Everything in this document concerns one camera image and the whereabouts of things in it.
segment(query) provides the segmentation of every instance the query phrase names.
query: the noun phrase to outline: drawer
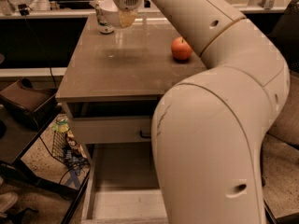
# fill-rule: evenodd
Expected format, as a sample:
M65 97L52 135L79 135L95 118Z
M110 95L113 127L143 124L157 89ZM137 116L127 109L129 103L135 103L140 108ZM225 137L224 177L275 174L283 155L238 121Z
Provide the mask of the drawer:
M168 223L150 143L94 148L81 223Z
M69 119L69 126L81 144L148 142L150 125L150 116Z

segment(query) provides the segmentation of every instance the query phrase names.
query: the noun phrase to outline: white shoe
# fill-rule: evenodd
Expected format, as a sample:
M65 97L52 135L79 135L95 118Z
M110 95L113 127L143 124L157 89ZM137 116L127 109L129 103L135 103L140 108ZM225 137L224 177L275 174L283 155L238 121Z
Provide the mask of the white shoe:
M18 201L18 194L14 191L0 195L0 213L5 213Z

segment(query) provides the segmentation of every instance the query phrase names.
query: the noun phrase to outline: black cable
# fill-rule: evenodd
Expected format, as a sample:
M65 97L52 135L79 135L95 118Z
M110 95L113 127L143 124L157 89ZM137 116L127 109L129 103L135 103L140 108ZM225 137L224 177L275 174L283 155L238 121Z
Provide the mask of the black cable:
M32 33L32 35L35 37L36 42L37 42L37 45L42 49L42 51L43 51L44 54L45 54L46 61L47 61L47 63L48 63L49 70L50 70L50 76L51 76L51 78L52 78L52 80L53 80L55 89L57 89L56 81L55 81L55 77L54 77L54 75L53 75L53 73L52 73L52 65L51 65L51 63L50 63L50 58L48 57L48 54L47 54L45 48L42 46L42 44L41 44L41 42L40 42L40 40L39 40L37 34L35 33L35 31L33 30L33 28L32 28L32 27L30 26L30 24L28 23L28 21L27 21L27 19L26 19L26 16L23 16L23 17L24 17L24 19L25 19L25 23L26 23L26 25L27 25L29 31L30 31L30 32Z

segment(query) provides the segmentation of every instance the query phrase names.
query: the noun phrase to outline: bottle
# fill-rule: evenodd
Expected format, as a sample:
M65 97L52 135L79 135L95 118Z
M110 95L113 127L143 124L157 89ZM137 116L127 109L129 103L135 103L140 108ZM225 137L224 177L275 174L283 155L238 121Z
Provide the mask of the bottle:
M98 30L101 34L111 34L114 32L114 27L105 20L105 17L100 9L99 1L95 2L95 14L97 23L99 24Z

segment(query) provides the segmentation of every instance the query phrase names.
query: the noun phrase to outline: open drawer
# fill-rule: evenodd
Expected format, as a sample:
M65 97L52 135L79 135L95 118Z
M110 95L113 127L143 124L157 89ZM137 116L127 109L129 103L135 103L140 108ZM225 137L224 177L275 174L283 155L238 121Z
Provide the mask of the open drawer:
M82 224L168 223L150 143L96 145Z

